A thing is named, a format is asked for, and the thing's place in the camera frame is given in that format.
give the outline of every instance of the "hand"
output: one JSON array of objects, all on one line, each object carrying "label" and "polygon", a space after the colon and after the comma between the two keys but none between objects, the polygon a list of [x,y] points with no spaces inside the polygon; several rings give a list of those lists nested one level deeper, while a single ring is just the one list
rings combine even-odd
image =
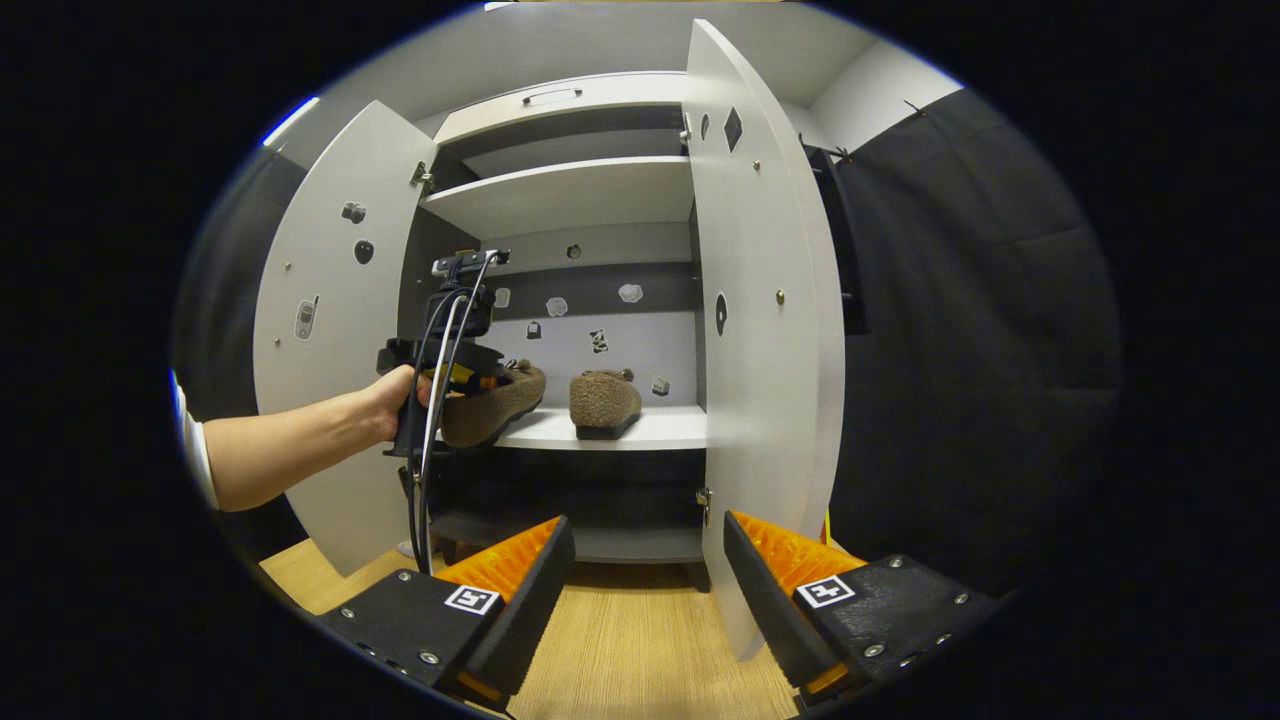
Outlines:
[{"label": "hand", "polygon": [[[396,439],[396,429],[399,425],[399,409],[408,396],[408,383],[413,379],[413,366],[401,365],[374,382],[374,384],[360,391],[365,402],[370,407],[376,427],[379,428],[379,442]],[[417,378],[417,402],[426,406],[431,396],[431,380],[426,375]]]}]

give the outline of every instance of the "fuzzy brown loafer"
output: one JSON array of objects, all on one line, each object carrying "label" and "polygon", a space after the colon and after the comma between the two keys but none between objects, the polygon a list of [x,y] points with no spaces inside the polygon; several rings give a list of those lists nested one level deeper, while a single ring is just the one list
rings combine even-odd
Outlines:
[{"label": "fuzzy brown loafer", "polygon": [[504,368],[498,387],[444,401],[440,436],[449,447],[483,447],[543,401],[547,375],[529,360]]},{"label": "fuzzy brown loafer", "polygon": [[618,439],[640,419],[631,370],[588,370],[568,383],[568,418],[582,439]]}]

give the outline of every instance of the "light wood floor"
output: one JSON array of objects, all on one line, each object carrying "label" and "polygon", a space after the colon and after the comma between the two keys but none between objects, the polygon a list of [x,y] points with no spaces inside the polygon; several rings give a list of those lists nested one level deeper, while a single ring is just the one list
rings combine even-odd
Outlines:
[{"label": "light wood floor", "polygon": [[[342,578],[307,539],[261,565],[298,605],[323,614],[413,561],[392,548]],[[776,720],[796,715],[795,694],[768,646],[733,660],[716,600],[690,587],[678,565],[579,564],[508,710],[520,720]]]}]

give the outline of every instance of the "black curtain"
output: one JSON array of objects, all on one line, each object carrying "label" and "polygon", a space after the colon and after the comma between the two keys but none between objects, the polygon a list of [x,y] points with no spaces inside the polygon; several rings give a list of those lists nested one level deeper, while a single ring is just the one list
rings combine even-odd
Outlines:
[{"label": "black curtain", "polygon": [[1121,356],[1098,240],[970,90],[836,167],[868,333],[846,337],[832,534],[1004,593],[1101,473]]},{"label": "black curtain", "polygon": [[[255,149],[192,246],[174,309],[172,357],[196,420],[257,415],[257,287],[275,231],[306,174],[291,160]],[[255,562],[307,538],[284,496],[218,516],[232,542]]]}]

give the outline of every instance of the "cabinet door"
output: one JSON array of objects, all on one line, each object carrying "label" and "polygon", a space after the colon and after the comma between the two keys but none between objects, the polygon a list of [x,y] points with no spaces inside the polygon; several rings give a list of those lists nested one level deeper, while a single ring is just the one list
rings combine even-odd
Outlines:
[{"label": "cabinet door", "polygon": [[724,559],[723,514],[818,537],[844,413],[840,281],[795,128],[707,20],[694,20],[687,82],[707,309],[703,552],[730,644],[746,660],[763,638]]},{"label": "cabinet door", "polygon": [[[378,350],[396,337],[404,246],[421,195],[421,184],[410,181],[420,161],[431,167],[435,151],[430,137],[374,101],[307,173],[276,229],[259,287],[259,413],[301,407],[378,379]],[[344,218],[348,202],[360,208]],[[364,218],[352,222],[361,210]],[[387,447],[355,455],[287,493],[307,534],[343,575],[408,538],[396,475],[403,460],[384,457]]]}]

